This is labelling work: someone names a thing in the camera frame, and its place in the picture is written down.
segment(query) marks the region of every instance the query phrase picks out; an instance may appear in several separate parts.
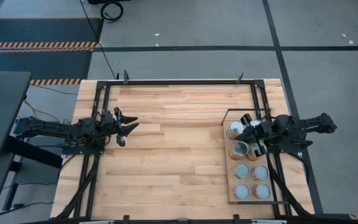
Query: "black desk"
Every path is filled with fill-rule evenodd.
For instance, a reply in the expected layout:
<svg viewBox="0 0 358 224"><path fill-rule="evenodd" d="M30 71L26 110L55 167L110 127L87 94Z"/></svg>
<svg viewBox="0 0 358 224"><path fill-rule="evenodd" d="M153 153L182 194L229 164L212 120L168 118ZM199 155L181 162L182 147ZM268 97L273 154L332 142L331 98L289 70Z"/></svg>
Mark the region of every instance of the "black desk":
<svg viewBox="0 0 358 224"><path fill-rule="evenodd" d="M26 98L30 79L29 72L0 72L0 189L15 164L13 158L16 154L56 168L62 164L60 156L9 136Z"/></svg>

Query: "wooden tabletop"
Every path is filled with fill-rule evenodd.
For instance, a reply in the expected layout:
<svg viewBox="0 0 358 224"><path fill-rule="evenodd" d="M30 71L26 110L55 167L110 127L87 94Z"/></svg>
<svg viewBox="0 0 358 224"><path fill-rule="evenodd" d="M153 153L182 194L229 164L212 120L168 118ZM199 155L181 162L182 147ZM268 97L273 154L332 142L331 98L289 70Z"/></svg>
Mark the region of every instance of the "wooden tabletop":
<svg viewBox="0 0 358 224"><path fill-rule="evenodd" d="M272 115L288 114L280 80L264 82ZM96 83L81 82L73 122L91 115ZM122 220L124 215L133 220L230 219L233 214L273 218L271 205L228 204L220 123L228 108L254 107L250 88L244 86L113 86L108 109L118 106L124 115L139 117L140 125L126 139L126 147L113 141L106 146L92 219ZM286 154L281 160L287 187L313 213L302 163ZM82 161L83 156L77 155L61 171L51 217L76 192Z"/></svg>

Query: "yellow and black hazard tape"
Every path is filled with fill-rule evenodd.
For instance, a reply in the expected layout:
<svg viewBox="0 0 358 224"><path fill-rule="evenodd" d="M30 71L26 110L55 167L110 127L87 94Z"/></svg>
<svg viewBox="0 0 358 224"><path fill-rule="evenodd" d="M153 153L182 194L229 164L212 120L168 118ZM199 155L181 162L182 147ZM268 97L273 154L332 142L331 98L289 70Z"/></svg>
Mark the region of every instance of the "yellow and black hazard tape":
<svg viewBox="0 0 358 224"><path fill-rule="evenodd" d="M97 42L0 42L0 48L95 47Z"/></svg>
<svg viewBox="0 0 358 224"><path fill-rule="evenodd" d="M31 80L31 85L78 85L82 78L58 78L48 80Z"/></svg>
<svg viewBox="0 0 358 224"><path fill-rule="evenodd" d="M0 50L0 53L27 53L27 52L65 52L65 51L93 51L92 48L83 49L24 49L24 50Z"/></svg>
<svg viewBox="0 0 358 224"><path fill-rule="evenodd" d="M0 17L0 19L86 19L86 17ZM89 19L103 19L103 18L89 17Z"/></svg>

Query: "wooden tray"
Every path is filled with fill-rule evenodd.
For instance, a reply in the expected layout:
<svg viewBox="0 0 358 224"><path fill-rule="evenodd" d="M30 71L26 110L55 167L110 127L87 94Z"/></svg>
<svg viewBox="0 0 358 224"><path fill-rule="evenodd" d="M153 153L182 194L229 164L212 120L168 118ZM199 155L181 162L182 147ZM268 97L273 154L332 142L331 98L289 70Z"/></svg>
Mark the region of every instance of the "wooden tray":
<svg viewBox="0 0 358 224"><path fill-rule="evenodd" d="M225 151L225 157L226 157L226 169L227 169L227 182L228 182L228 191L229 191L229 204L245 204L245 203L258 203L258 202L275 202L273 199L273 192L272 192L272 183L270 181L270 177L266 180L255 180L252 178L252 175L250 175L244 179L240 179L234 175L234 168L237 164L246 164L249 167L249 170L251 171L253 168L257 166L265 166L267 167L267 160L266 156L260 157L256 161L250 161L247 158L240 159L238 161L234 161L229 156L229 150L233 147L235 140L230 140L226 136L226 129L230 126L232 121L225 121L223 122L223 138L224 138L224 151ZM233 190L234 188L239 184L245 184L248 186L250 190L250 196L247 199L239 200L237 199L234 194ZM258 184L266 184L270 188L270 196L269 198L265 199L259 199L255 197L252 194L252 188Z"/></svg>

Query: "gray concrete floor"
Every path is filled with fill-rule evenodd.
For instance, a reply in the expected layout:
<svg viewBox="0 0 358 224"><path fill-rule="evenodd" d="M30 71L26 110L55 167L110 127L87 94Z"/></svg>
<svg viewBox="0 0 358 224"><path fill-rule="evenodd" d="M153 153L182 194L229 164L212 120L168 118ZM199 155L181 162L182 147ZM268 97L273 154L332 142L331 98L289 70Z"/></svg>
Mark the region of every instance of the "gray concrete floor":
<svg viewBox="0 0 358 224"><path fill-rule="evenodd" d="M358 45L356 0L269 0L269 4L282 46ZM123 6L122 20L103 27L105 47L272 45L262 1L133 0ZM98 16L98 6L86 9L89 16ZM0 10L0 17L83 16L77 0L5 0ZM326 112L338 125L332 135L310 135L314 145L309 151L323 210L358 217L358 52L283 54L300 116ZM244 78L281 78L273 52L109 52L107 57L115 72L126 69L131 78L235 78L241 72ZM106 78L111 74L103 55L93 53L89 79ZM77 86L53 88L78 91ZM60 120L71 119L75 96L37 87L28 96L38 110ZM19 115L31 113L23 106ZM51 172L42 166L37 169ZM34 182L34 175L21 177L26 178ZM41 186L23 186L15 202L53 200L53 186L50 192L41 190ZM37 193L24 198L28 191ZM0 223L19 220L24 214L28 222L45 220L49 211L48 205L27 208L1 217Z"/></svg>

